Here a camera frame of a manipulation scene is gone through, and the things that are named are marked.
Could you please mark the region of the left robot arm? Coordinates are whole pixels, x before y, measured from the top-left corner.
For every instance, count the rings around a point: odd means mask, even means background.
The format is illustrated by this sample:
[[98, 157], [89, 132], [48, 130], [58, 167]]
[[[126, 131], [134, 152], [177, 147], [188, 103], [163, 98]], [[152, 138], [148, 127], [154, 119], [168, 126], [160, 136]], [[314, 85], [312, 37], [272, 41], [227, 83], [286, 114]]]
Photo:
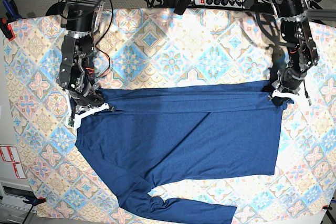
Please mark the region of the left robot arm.
[[256, 14], [257, 24], [275, 45], [287, 48], [289, 56], [286, 66], [277, 70], [277, 79], [272, 83], [274, 90], [269, 99], [274, 102], [292, 100], [301, 108], [308, 110], [311, 107], [311, 99], [304, 80], [308, 71], [319, 62], [317, 46], [312, 38], [307, 17], [308, 2], [307, 0], [268, 1], [280, 20], [280, 38], [265, 30], [259, 13]]

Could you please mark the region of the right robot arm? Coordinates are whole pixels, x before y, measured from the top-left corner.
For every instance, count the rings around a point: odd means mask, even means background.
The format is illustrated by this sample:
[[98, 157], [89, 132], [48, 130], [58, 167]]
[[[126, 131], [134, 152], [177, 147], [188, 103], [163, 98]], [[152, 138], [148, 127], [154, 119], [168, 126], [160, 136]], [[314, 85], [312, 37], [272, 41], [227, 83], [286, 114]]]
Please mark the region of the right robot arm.
[[99, 30], [105, 0], [61, 0], [58, 7], [65, 29], [62, 59], [57, 83], [66, 93], [68, 125], [81, 126], [82, 119], [108, 109], [90, 67], [96, 48], [94, 35]]

